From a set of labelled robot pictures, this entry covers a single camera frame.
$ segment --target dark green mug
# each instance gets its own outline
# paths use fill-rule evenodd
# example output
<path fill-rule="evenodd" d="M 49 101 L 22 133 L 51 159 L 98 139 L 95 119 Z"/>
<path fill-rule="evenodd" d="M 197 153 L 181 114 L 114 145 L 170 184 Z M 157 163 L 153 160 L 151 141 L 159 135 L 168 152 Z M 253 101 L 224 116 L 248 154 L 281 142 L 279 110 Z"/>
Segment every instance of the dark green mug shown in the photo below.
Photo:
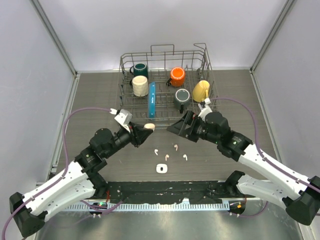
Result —
<path fill-rule="evenodd" d="M 134 76 L 145 76 L 147 79 L 149 79 L 148 75 L 148 66 L 144 63 L 137 63 L 130 67 L 129 72 Z"/>

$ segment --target metal tray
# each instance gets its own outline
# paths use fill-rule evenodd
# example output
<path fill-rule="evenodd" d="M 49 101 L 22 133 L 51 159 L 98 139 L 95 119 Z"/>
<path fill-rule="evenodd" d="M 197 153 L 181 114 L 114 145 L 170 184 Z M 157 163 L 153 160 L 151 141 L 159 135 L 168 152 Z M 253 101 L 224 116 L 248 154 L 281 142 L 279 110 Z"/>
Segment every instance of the metal tray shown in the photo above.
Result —
<path fill-rule="evenodd" d="M 210 83 L 209 97 L 218 97 L 207 45 L 195 43 L 194 46 L 194 50 L 175 50 L 174 44 L 151 45 L 150 52 L 125 53 L 121 56 L 119 70 L 122 74 L 119 74 L 118 81 L 120 107 L 132 113 L 133 122 L 154 123 L 157 127 L 166 127 L 176 122 L 183 115 L 173 104 L 176 91 L 183 88 L 191 93 L 201 80 Z M 155 51 L 155 48 L 171 50 Z M 148 118 L 148 96 L 135 96 L 130 86 L 133 75 L 129 73 L 129 68 L 136 63 L 145 63 L 148 66 L 148 82 L 155 82 L 155 118 Z M 166 86 L 174 67 L 185 70 L 185 81 L 181 87 Z M 217 110 L 218 105 L 218 100 L 212 101 L 212 110 Z M 187 109 L 195 113 L 200 111 L 195 101 L 191 101 Z"/>

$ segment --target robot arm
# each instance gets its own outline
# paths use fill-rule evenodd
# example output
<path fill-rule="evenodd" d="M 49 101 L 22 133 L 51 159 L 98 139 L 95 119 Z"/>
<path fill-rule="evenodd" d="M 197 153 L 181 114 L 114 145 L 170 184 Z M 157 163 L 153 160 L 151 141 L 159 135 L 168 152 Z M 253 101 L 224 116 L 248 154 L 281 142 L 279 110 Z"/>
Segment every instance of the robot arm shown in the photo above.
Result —
<path fill-rule="evenodd" d="M 195 143 L 200 138 L 217 144 L 217 149 L 224 156 L 256 170 L 271 181 L 254 179 L 235 171 L 226 180 L 230 193 L 242 193 L 267 200 L 285 209 L 299 223 L 310 225 L 320 209 L 320 178 L 315 176 L 309 179 L 263 151 L 262 158 L 256 145 L 243 134 L 231 130 L 228 120 L 220 112 L 212 112 L 209 104 L 210 100 L 207 98 L 199 103 L 199 115 L 188 111 L 178 122 L 169 126 L 167 131 Z M 312 185 L 318 191 L 300 181 Z"/>
<path fill-rule="evenodd" d="M 24 238 L 36 233 L 45 222 L 71 204 L 92 197 L 101 199 L 108 184 L 98 171 L 107 165 L 107 159 L 129 143 L 139 147 L 154 132 L 153 124 L 143 126 L 131 122 L 131 113 L 124 109 L 115 114 L 119 131 L 114 135 L 108 128 L 96 131 L 89 146 L 68 165 L 66 175 L 56 185 L 33 199 L 36 193 L 57 181 L 64 171 L 24 195 L 16 192 L 9 198 L 11 213 L 26 200 L 33 199 L 13 217 Z"/>

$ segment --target mug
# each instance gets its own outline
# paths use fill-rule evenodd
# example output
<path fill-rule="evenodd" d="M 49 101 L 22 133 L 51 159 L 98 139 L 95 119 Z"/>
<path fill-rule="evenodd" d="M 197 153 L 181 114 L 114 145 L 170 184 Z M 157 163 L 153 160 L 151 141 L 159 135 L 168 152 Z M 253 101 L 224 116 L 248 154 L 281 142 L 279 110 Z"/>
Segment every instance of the mug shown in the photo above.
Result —
<path fill-rule="evenodd" d="M 179 109 L 181 114 L 189 106 L 190 101 L 190 93 L 188 90 L 181 88 L 175 92 L 173 104 L 176 109 Z"/>
<path fill-rule="evenodd" d="M 192 99 L 196 102 L 202 102 L 208 97 L 208 92 L 210 89 L 210 83 L 206 80 L 201 80 L 198 82 L 193 91 L 192 91 Z"/>
<path fill-rule="evenodd" d="M 149 93 L 148 79 L 145 76 L 135 76 L 132 79 L 133 94 L 144 97 Z"/>
<path fill-rule="evenodd" d="M 147 79 L 149 78 L 148 67 L 144 63 L 137 63 L 130 67 L 129 72 L 134 76 L 145 76 Z"/>
<path fill-rule="evenodd" d="M 182 67 L 174 67 L 170 71 L 170 78 L 166 82 L 167 86 L 174 86 L 174 87 L 180 87 L 184 84 L 186 79 L 186 72 Z"/>

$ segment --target blue object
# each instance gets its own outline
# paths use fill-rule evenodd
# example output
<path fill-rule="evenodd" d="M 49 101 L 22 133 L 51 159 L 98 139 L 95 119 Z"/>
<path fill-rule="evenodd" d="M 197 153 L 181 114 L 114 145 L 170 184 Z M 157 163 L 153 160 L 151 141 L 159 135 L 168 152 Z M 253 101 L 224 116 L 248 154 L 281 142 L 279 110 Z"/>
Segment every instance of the blue object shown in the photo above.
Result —
<path fill-rule="evenodd" d="M 156 83 L 149 84 L 149 99 L 148 99 L 148 115 L 150 119 L 156 117 Z"/>

